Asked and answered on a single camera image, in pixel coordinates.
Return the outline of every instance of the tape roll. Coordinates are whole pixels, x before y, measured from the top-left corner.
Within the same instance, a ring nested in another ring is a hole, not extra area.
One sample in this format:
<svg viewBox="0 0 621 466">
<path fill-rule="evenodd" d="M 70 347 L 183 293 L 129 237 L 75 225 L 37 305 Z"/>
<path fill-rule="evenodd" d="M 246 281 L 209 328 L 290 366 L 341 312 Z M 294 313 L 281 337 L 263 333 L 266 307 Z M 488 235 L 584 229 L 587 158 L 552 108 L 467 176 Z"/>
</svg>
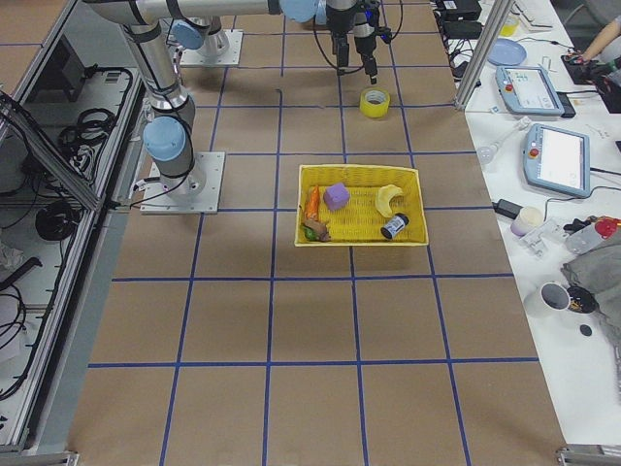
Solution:
<svg viewBox="0 0 621 466">
<path fill-rule="evenodd" d="M 378 87 L 370 87 L 360 94 L 360 112 L 369 118 L 381 118 L 388 112 L 390 94 Z"/>
</svg>

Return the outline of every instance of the blue plate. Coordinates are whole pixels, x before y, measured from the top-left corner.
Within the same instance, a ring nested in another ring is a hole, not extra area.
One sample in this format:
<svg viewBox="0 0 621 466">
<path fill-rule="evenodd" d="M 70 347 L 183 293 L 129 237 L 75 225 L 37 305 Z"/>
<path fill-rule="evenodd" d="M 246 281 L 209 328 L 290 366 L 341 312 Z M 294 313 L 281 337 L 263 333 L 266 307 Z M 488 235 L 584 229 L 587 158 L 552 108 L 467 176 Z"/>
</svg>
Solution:
<svg viewBox="0 0 621 466">
<path fill-rule="evenodd" d="M 492 47 L 487 61 L 493 65 L 517 66 L 526 59 L 526 49 L 510 39 L 500 38 Z"/>
</svg>

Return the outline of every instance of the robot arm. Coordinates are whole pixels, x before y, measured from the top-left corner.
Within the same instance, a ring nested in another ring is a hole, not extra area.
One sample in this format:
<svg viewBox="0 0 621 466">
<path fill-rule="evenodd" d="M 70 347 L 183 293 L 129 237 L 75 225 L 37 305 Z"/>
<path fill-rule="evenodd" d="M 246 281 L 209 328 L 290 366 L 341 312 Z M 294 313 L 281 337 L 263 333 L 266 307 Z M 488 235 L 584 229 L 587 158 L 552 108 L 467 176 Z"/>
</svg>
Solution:
<svg viewBox="0 0 621 466">
<path fill-rule="evenodd" d="M 279 15 L 297 21 L 313 18 L 318 0 L 83 0 L 101 17 L 121 25 L 147 86 L 155 120 L 145 128 L 144 143 L 160 173 L 163 191 L 181 202 L 200 194 L 206 183 L 193 153 L 191 129 L 195 107 L 175 72 L 159 19 L 183 22 L 176 36 L 198 49 L 220 31 L 220 16 Z M 349 61 L 347 34 L 353 31 L 365 72 L 376 82 L 376 36 L 392 37 L 378 26 L 378 0 L 326 0 L 326 20 L 339 74 Z"/>
<path fill-rule="evenodd" d="M 379 2 L 376 0 L 326 0 L 326 23 L 332 36 L 332 54 L 337 57 L 337 73 L 344 75 L 349 66 L 347 34 L 353 31 L 356 51 L 371 84 L 377 82 L 374 58 L 377 36 L 389 44 L 392 33 L 379 26 Z"/>
</svg>

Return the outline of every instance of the toy banana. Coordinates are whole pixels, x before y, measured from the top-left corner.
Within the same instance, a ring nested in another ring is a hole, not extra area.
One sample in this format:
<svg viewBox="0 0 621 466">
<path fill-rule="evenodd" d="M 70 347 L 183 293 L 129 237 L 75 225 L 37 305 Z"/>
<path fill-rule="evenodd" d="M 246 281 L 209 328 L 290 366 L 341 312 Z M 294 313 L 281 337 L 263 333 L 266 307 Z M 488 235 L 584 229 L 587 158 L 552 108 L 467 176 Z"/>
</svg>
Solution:
<svg viewBox="0 0 621 466">
<path fill-rule="evenodd" d="M 404 191 L 394 184 L 382 186 L 377 190 L 376 195 L 376 209 L 382 216 L 391 218 L 393 216 L 392 209 L 390 208 L 390 201 L 393 197 L 403 196 Z"/>
</svg>

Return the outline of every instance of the electronic device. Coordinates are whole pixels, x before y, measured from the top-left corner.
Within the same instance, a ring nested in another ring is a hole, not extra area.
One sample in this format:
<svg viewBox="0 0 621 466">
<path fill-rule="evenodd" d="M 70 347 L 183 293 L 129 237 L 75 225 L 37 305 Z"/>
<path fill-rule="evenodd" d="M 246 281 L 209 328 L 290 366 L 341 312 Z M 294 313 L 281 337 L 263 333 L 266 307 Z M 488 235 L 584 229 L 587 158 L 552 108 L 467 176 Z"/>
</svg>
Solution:
<svg viewBox="0 0 621 466">
<path fill-rule="evenodd" d="M 584 85 L 590 84 L 588 81 L 588 69 L 586 65 L 579 65 L 572 62 L 572 55 L 561 55 L 561 61 L 565 65 L 570 78 L 574 84 Z"/>
<path fill-rule="evenodd" d="M 499 66 L 496 84 L 514 114 L 559 117 L 565 112 L 547 72 L 540 66 Z"/>
<path fill-rule="evenodd" d="M 566 129 L 534 124 L 523 150 L 529 184 L 587 197 L 590 184 L 589 137 Z"/>
<path fill-rule="evenodd" d="M 481 15 L 478 0 L 437 0 L 436 5 L 445 21 L 476 21 Z"/>
<path fill-rule="evenodd" d="M 575 117 L 575 108 L 573 107 L 572 101 L 570 100 L 570 96 L 567 92 L 557 92 L 559 96 L 559 100 L 561 104 L 563 104 L 563 114 L 561 118 L 573 118 Z"/>
<path fill-rule="evenodd" d="M 511 220 L 515 220 L 522 210 L 522 206 L 507 201 L 506 199 L 499 199 L 498 202 L 492 202 L 494 212 L 500 216 L 506 216 Z"/>
<path fill-rule="evenodd" d="M 446 39 L 478 39 L 483 26 L 478 21 L 448 21 L 443 29 Z"/>
</svg>

